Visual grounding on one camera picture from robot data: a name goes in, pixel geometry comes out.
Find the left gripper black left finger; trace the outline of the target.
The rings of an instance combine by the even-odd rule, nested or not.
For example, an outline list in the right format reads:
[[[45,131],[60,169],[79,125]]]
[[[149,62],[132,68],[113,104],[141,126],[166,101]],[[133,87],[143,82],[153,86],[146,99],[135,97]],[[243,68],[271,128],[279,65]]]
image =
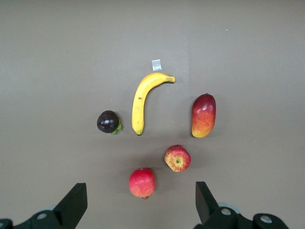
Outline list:
[[[87,188],[77,183],[53,210],[43,210],[15,229],[74,229],[87,209]]]

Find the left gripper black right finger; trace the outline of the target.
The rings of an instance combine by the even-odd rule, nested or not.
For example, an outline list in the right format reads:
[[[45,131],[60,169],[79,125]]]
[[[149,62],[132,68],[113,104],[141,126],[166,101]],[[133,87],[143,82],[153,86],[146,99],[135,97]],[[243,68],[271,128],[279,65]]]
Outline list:
[[[249,229],[250,220],[231,207],[221,207],[205,182],[196,182],[195,205],[201,223],[196,229]]]

